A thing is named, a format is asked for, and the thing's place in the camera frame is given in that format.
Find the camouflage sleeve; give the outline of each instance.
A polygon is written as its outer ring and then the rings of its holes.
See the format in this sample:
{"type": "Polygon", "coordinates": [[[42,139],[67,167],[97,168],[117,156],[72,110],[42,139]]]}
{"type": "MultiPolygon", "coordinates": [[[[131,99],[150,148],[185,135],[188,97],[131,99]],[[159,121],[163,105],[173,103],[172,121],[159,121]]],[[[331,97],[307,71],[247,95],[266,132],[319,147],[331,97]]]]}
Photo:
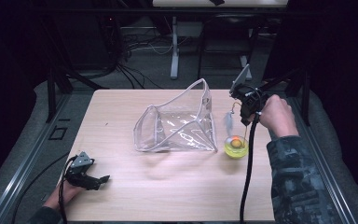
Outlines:
{"type": "Polygon", "coordinates": [[[273,140],[267,144],[267,150],[276,223],[339,222],[337,210],[301,137],[273,140]]]}

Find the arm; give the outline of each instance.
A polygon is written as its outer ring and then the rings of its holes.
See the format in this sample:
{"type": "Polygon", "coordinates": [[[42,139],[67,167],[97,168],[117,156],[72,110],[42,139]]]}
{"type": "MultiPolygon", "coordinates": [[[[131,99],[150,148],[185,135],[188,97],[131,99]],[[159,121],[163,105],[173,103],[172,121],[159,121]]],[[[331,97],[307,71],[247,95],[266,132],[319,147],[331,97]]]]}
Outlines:
{"type": "Polygon", "coordinates": [[[334,223],[334,205],[310,151],[298,135],[290,105],[271,96],[260,123],[278,139],[267,145],[272,169],[271,199],[277,223],[334,223]]]}
{"type": "MultiPolygon", "coordinates": [[[[65,204],[69,203],[83,189],[63,182],[63,199],[65,204]]],[[[57,224],[61,220],[59,200],[60,186],[51,193],[43,206],[34,213],[27,224],[57,224]]]]}

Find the human hand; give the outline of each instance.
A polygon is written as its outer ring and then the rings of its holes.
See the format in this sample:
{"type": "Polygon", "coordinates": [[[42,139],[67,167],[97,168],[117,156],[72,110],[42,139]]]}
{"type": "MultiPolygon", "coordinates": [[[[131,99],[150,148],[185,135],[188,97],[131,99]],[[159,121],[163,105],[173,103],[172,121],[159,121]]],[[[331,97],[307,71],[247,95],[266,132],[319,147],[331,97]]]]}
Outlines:
{"type": "Polygon", "coordinates": [[[298,135],[292,107],[278,95],[270,96],[261,111],[260,123],[277,137],[298,135]]]}
{"type": "MultiPolygon", "coordinates": [[[[81,187],[76,187],[71,185],[68,181],[63,182],[63,201],[65,205],[69,203],[79,192],[84,189],[81,187]]],[[[60,198],[60,184],[55,188],[55,190],[51,193],[48,199],[45,201],[43,206],[50,207],[56,211],[60,209],[59,205],[60,198]]]]}

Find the desk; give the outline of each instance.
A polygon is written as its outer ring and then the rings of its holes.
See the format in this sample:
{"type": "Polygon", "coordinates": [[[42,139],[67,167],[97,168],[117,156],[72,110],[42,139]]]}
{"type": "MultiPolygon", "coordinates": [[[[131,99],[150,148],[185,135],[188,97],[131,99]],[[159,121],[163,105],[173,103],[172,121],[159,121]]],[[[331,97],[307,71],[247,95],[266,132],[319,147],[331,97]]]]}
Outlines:
{"type": "MultiPolygon", "coordinates": [[[[225,0],[219,7],[286,7],[288,0],[225,0]]],[[[153,0],[154,7],[215,7],[210,0],[153,0]]]]}
{"type": "MultiPolygon", "coordinates": [[[[219,151],[145,153],[134,149],[132,130],[151,105],[166,103],[182,90],[100,90],[90,101],[69,157],[81,151],[93,159],[88,175],[111,175],[99,190],[82,192],[67,207],[71,221],[234,221],[247,158],[229,158],[224,116],[234,100],[228,90],[211,90],[219,151]]],[[[235,107],[234,134],[244,134],[235,107]]],[[[255,133],[254,169],[245,220],[273,220],[269,132],[255,133]]]]}
{"type": "MultiPolygon", "coordinates": [[[[224,4],[217,8],[224,7],[286,7],[288,0],[225,0],[224,4]]],[[[154,7],[216,7],[210,0],[153,0],[154,7]]],[[[179,49],[177,48],[177,21],[176,17],[172,20],[172,64],[171,79],[177,79],[179,66],[179,49]]]]}

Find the yellow lid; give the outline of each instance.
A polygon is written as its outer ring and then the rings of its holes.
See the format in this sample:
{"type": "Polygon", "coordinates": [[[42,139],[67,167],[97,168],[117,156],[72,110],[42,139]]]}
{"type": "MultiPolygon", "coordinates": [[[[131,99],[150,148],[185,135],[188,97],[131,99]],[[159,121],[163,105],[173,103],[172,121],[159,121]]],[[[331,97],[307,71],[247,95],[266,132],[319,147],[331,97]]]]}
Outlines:
{"type": "Polygon", "coordinates": [[[249,144],[243,137],[233,135],[225,141],[225,152],[229,157],[239,159],[248,155],[249,144]]]}

